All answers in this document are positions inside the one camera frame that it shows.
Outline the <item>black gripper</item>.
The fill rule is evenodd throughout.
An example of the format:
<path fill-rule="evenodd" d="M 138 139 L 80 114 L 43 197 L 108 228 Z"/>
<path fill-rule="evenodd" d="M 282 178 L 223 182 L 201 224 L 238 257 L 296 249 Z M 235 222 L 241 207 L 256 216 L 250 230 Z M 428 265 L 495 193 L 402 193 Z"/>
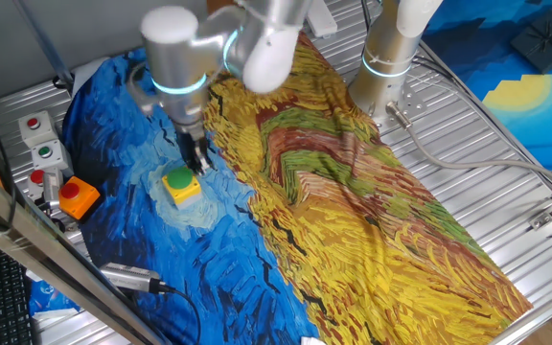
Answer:
<path fill-rule="evenodd" d="M 178 131 L 176 141 L 187 167 L 193 173 L 207 173 L 214 168 L 207 154 L 208 141 L 205 136 L 194 139 L 191 134 Z"/>

